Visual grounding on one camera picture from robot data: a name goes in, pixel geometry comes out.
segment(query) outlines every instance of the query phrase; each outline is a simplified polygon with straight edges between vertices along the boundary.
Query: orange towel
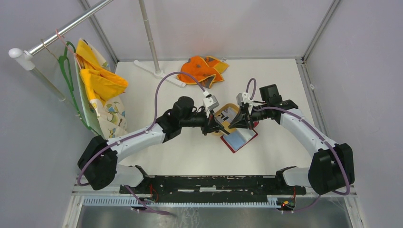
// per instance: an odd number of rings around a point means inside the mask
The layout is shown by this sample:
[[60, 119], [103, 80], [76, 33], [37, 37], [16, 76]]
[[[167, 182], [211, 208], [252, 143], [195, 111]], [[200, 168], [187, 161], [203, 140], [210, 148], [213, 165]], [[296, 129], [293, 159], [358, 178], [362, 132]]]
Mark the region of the orange towel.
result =
[[[204, 87], [211, 88], [214, 82], [222, 82], [224, 78], [222, 73], [229, 67], [227, 63], [221, 62], [215, 57], [206, 56], [193, 56], [185, 63], [181, 71], [191, 74], [195, 77]], [[178, 79], [188, 85], [194, 85], [196, 82], [189, 76], [179, 74]]]

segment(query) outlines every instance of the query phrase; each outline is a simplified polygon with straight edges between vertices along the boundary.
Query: vertical pole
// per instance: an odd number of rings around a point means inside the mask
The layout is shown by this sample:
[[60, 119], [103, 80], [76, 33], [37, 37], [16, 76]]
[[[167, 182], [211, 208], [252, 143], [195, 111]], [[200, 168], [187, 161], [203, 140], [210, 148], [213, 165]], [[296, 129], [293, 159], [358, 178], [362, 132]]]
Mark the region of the vertical pole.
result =
[[139, 0], [139, 3], [140, 3], [141, 14], [142, 14], [143, 20], [144, 20], [145, 32], [147, 33], [147, 37], [148, 37], [148, 44], [150, 45], [151, 55], [153, 56], [155, 74], [159, 75], [162, 73], [162, 70], [160, 69], [160, 65], [158, 64], [157, 52], [155, 50], [154, 40], [153, 40], [153, 36], [151, 34], [150, 22], [148, 21], [147, 12], [145, 11], [144, 0]]
[[59, 101], [68, 104], [70, 107], [74, 108], [73, 104], [66, 99], [66, 96], [60, 92], [44, 75], [41, 71], [39, 71], [36, 67], [29, 71], [33, 74], [50, 92], [52, 92], [56, 97], [58, 97]]

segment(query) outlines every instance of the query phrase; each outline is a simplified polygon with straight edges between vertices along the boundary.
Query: yellow cloth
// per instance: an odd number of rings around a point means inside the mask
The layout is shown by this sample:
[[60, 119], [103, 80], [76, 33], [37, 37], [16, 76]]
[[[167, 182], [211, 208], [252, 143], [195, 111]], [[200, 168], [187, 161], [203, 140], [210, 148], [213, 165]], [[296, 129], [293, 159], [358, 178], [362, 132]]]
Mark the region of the yellow cloth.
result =
[[107, 100], [123, 93], [129, 86], [124, 78], [103, 69], [91, 47], [81, 39], [78, 41], [76, 55], [82, 67], [80, 76], [89, 101], [99, 99], [105, 105]]

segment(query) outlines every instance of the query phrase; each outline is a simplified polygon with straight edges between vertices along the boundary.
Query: red wire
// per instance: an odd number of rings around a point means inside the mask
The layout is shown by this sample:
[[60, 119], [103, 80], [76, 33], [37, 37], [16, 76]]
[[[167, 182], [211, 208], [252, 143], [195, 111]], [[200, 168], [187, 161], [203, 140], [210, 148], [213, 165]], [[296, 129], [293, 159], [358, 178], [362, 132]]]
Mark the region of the red wire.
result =
[[295, 191], [295, 187], [294, 187], [294, 194], [292, 195], [292, 199], [295, 199], [296, 196], [297, 196], [297, 192]]
[[158, 201], [158, 192], [155, 189], [153, 189], [153, 191], [155, 191], [155, 193], [157, 194], [157, 199], [155, 200], [155, 203], [156, 203]]

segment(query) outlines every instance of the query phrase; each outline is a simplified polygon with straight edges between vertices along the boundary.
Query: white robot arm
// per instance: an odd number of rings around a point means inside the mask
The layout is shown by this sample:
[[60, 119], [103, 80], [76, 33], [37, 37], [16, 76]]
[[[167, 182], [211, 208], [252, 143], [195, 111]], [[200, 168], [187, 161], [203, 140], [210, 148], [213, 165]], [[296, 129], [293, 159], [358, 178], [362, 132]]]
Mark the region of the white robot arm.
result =
[[[253, 106], [253, 100], [247, 93], [237, 96], [240, 111], [231, 122], [230, 128], [253, 129], [254, 122], [271, 118], [299, 140], [312, 157], [311, 166], [287, 167], [277, 171], [276, 178], [283, 185], [310, 187], [318, 194], [325, 194], [345, 186], [340, 167], [329, 147], [337, 153], [348, 182], [350, 184], [354, 182], [353, 155], [347, 144], [339, 145], [315, 127], [307, 124], [294, 102], [282, 100], [276, 85], [260, 88], [260, 94], [263, 102], [258, 106]], [[110, 148], [85, 170], [84, 175], [87, 180], [95, 190], [102, 189], [111, 183], [136, 187], [143, 180], [145, 173], [138, 167], [119, 165], [119, 162], [127, 156], [173, 139], [181, 133], [182, 127], [200, 127], [204, 135], [224, 131], [224, 127], [214, 117], [213, 109], [218, 106], [215, 97], [206, 97], [203, 103], [204, 106], [198, 112], [194, 110], [193, 100], [184, 96], [175, 102], [172, 109], [159, 117], [151, 129], [148, 126], [109, 140], [104, 140], [100, 136], [93, 138], [78, 161], [79, 168], [83, 169], [94, 154], [109, 146]]]

